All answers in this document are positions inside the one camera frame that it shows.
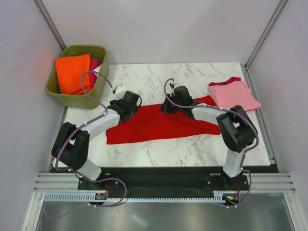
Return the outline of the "red t-shirt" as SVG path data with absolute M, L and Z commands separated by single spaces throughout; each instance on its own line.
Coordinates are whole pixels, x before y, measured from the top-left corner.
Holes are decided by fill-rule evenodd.
M 217 125 L 187 118 L 182 112 L 160 112 L 160 104 L 141 106 L 127 122 L 106 131 L 107 144 L 137 143 L 194 135 L 219 135 Z

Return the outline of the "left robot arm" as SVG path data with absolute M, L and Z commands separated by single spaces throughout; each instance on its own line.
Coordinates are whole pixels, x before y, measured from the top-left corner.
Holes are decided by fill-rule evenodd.
M 105 185 L 102 170 L 88 158 L 90 141 L 110 128 L 127 122 L 138 112 L 141 97 L 126 91 L 121 99 L 110 101 L 105 112 L 80 125 L 65 122 L 61 125 L 53 144 L 51 155 L 56 159 L 55 168 L 62 162 L 70 170 L 85 177 L 95 189 Z

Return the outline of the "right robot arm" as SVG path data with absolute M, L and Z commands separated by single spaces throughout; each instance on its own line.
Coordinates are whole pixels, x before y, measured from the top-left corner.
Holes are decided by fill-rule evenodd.
M 245 112 L 236 105 L 232 108 L 219 108 L 206 103 L 194 101 L 185 86 L 175 87 L 170 83 L 172 92 L 167 93 L 160 108 L 161 112 L 175 114 L 181 112 L 185 117 L 197 121 L 204 121 L 217 125 L 223 141 L 227 146 L 227 157 L 223 166 L 224 175 L 220 177 L 221 186 L 232 189 L 237 185 L 237 176 L 243 170 L 243 163 L 247 151 L 258 145 L 258 131 Z

